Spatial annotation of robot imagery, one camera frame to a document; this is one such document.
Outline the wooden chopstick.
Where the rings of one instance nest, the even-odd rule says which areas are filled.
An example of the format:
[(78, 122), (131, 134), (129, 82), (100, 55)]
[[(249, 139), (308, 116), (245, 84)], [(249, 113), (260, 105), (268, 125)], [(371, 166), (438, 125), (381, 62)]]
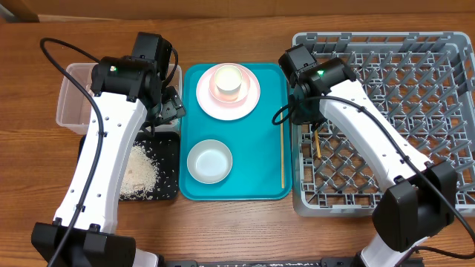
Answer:
[(280, 145), (281, 145), (281, 188), (285, 189), (285, 155), (284, 155), (284, 123), (280, 124)]
[(315, 137), (315, 149), (316, 149), (316, 156), (318, 159), (321, 159), (321, 146), (320, 146), (320, 139), (318, 137), (318, 130), (315, 129), (314, 131), (314, 137)]

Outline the grey bowl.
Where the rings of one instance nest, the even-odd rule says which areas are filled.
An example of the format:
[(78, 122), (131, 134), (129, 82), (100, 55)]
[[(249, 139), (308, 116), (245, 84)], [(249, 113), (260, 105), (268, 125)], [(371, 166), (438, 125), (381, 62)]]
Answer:
[(189, 151), (186, 166), (196, 181), (211, 185), (221, 182), (229, 175), (233, 157), (224, 143), (207, 139), (198, 142)]

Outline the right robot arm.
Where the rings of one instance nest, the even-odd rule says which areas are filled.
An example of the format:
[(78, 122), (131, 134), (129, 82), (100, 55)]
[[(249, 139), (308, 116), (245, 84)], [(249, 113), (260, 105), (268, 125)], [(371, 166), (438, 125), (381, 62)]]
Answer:
[(293, 89), (286, 118), (295, 125), (330, 120), (369, 165), (383, 193), (372, 214), (377, 232), (354, 259), (363, 266), (400, 266), (416, 247), (454, 221), (457, 173), (414, 148), (375, 107), (341, 59), (318, 63), (302, 44), (279, 67)]

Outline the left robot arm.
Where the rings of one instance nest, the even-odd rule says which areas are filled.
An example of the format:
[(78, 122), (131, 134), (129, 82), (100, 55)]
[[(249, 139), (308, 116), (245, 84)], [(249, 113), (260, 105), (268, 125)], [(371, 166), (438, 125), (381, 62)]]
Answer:
[(161, 35), (141, 32), (131, 55), (95, 61), (85, 141), (68, 192), (51, 223), (38, 222), (31, 242), (49, 266), (164, 266), (159, 254), (116, 233), (119, 193), (139, 132), (183, 117), (171, 86), (178, 54)]

